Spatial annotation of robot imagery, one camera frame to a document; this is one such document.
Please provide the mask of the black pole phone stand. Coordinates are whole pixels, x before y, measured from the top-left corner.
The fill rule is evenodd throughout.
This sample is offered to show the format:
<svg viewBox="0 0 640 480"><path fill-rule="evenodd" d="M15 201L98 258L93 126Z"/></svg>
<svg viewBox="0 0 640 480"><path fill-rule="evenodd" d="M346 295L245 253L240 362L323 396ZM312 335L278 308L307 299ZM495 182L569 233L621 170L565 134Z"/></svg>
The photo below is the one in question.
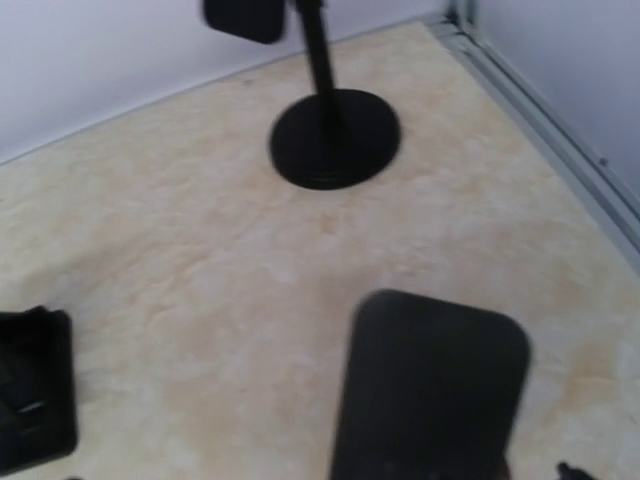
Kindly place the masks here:
<svg viewBox="0 0 640 480"><path fill-rule="evenodd" d="M365 182L399 151L401 125L391 105L370 92L335 85L320 1L296 1L315 93L287 108L271 130L277 173L309 190Z"/></svg>

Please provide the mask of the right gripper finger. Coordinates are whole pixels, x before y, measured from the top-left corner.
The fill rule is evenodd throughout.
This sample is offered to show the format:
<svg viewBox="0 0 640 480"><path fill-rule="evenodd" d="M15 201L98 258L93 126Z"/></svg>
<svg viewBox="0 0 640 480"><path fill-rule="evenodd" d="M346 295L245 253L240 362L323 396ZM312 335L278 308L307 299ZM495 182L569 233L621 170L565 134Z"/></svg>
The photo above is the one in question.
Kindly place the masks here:
<svg viewBox="0 0 640 480"><path fill-rule="evenodd" d="M566 462L560 462L556 471L559 480L595 480L595 478L587 471L571 466Z"/></svg>

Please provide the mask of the blue-edged black smartphone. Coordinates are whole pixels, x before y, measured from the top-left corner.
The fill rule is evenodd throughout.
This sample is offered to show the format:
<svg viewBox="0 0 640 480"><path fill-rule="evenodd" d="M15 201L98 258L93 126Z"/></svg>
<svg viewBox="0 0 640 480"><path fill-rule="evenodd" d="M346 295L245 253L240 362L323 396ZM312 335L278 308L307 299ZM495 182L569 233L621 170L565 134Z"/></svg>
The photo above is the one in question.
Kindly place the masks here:
<svg viewBox="0 0 640 480"><path fill-rule="evenodd" d="M334 479L502 479L531 360L512 318L398 290L358 306Z"/></svg>

